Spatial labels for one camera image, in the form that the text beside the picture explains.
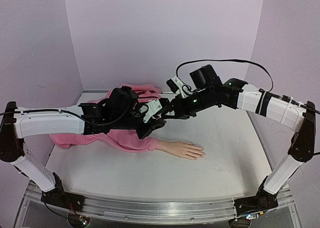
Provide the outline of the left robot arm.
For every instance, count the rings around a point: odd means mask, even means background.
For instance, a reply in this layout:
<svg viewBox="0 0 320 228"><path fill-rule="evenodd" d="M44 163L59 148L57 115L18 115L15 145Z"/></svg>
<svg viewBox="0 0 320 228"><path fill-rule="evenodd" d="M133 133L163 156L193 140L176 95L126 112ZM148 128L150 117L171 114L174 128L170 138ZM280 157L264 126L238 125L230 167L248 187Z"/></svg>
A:
<svg viewBox="0 0 320 228"><path fill-rule="evenodd" d="M70 148L72 145L87 145L97 140L102 140L117 149L125 152L153 151L158 140L145 138L139 140L136 133L130 130L111 130L108 134L98 133L82 135L73 133L51 133L49 125L52 123L50 116L41 119L38 123L40 129L34 134L21 136L20 126L22 121L29 122L31 119L21 118L11 127L9 134L4 130L9 126L7 118L3 118L0 131L0 150L12 150L13 145L18 145L23 154L11 163L0 162L0 189L10 192L21 192L27 180L33 180L42 190L48 191L48 198L56 206L63 206L68 200L67 194L56 187L58 183L53 173L44 166L45 155L54 145L61 148Z"/></svg>

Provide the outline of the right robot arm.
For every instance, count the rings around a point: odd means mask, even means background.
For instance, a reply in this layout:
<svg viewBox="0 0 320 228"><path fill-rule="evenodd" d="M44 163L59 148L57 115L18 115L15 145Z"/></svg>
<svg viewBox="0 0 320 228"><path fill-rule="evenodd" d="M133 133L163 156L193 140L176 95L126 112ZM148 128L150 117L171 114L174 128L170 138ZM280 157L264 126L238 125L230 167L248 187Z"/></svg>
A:
<svg viewBox="0 0 320 228"><path fill-rule="evenodd" d="M254 195L287 154L293 132L268 118L212 107L188 120L169 120L157 136L204 148L202 159L167 158L161 165L164 198L210 199Z"/></svg>

